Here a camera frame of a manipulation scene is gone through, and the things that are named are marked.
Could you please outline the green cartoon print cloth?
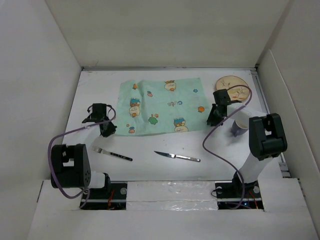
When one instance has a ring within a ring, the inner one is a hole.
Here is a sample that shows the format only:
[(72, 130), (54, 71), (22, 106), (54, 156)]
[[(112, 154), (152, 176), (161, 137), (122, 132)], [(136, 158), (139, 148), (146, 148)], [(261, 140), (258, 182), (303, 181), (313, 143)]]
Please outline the green cartoon print cloth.
[(118, 136), (200, 131), (211, 109), (200, 78), (128, 80), (120, 85), (115, 125)]

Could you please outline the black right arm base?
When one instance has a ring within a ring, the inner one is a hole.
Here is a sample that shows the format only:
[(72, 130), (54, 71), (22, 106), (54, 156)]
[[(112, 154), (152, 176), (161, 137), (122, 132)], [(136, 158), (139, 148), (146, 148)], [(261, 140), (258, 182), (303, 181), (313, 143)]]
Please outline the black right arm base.
[(217, 199), (219, 210), (264, 209), (258, 181), (244, 184), (244, 196), (243, 185), (236, 174), (232, 180), (216, 181), (214, 184), (215, 189), (210, 194)]

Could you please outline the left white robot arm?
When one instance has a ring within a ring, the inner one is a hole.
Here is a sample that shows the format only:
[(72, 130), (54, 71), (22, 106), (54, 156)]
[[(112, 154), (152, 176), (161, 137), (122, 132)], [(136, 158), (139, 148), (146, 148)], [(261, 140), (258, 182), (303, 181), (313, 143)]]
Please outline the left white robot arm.
[(53, 137), (47, 149), (48, 165), (52, 187), (59, 189), (79, 188), (87, 189), (92, 181), (92, 172), (88, 157), (87, 146), (84, 143), (75, 145), (54, 144), (54, 142), (67, 135), (98, 127), (103, 137), (109, 137), (116, 132), (116, 126), (112, 123), (107, 113), (90, 113), (82, 121), (82, 126)]

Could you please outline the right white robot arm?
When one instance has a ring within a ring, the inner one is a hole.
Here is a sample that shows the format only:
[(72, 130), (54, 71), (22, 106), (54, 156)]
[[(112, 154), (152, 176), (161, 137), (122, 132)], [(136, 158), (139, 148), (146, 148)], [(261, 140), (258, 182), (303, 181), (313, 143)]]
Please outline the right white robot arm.
[(231, 184), (232, 193), (243, 197), (267, 164), (287, 150), (287, 138), (279, 114), (266, 114), (240, 102), (214, 103), (207, 124), (216, 128), (227, 118), (233, 119), (239, 127), (248, 129), (250, 153), (242, 167), (235, 171)]

